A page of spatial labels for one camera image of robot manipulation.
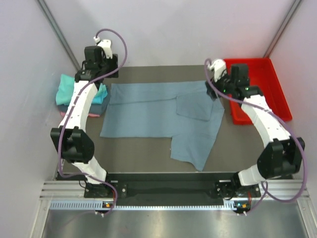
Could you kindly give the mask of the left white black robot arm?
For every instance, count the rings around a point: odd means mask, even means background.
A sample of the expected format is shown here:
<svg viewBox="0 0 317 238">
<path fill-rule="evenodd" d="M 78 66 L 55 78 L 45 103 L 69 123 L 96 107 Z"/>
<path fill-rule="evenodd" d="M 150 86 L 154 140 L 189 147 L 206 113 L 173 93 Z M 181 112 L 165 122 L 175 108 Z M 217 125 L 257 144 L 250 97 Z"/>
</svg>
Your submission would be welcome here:
<svg viewBox="0 0 317 238">
<path fill-rule="evenodd" d="M 86 177 L 86 188 L 100 197 L 117 197 L 114 186 L 106 181 L 107 171 L 95 158 L 95 145 L 86 134 L 86 122 L 93 98 L 106 77 L 118 77 L 118 57 L 110 46 L 88 46 L 85 59 L 74 77 L 74 90 L 67 112 L 51 139 L 60 160 L 79 169 Z"/>
</svg>

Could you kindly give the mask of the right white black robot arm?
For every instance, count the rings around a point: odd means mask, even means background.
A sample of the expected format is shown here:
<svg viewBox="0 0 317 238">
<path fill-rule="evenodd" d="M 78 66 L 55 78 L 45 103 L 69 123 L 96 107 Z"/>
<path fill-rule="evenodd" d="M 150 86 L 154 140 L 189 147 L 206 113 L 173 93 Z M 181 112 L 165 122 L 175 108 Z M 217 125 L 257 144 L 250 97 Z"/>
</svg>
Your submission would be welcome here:
<svg viewBox="0 0 317 238">
<path fill-rule="evenodd" d="M 296 201 L 305 190 L 307 158 L 305 143 L 296 137 L 287 124 L 268 106 L 257 85 L 250 85 L 248 66 L 235 64 L 227 71 L 222 59 L 206 59 L 204 63 L 207 94 L 213 99 L 237 103 L 259 133 L 264 149 L 255 165 L 238 171 L 231 179 L 231 190 L 237 196 L 249 191 L 249 186 L 261 184 L 264 195 L 278 202 Z M 302 169 L 304 177 L 299 191 L 289 199 L 281 199 L 268 191 L 268 180 L 293 175 Z"/>
</svg>

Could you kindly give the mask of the grey-blue t shirt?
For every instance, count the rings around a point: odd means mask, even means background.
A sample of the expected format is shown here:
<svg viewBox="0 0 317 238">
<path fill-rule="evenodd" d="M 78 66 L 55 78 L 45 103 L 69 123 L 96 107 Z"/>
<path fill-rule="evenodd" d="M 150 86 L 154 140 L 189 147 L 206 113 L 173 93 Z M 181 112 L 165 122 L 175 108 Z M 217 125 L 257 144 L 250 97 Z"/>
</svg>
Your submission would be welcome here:
<svg viewBox="0 0 317 238">
<path fill-rule="evenodd" d="M 223 115 L 204 81 L 113 84 L 100 136 L 171 138 L 171 158 L 202 171 Z"/>
</svg>

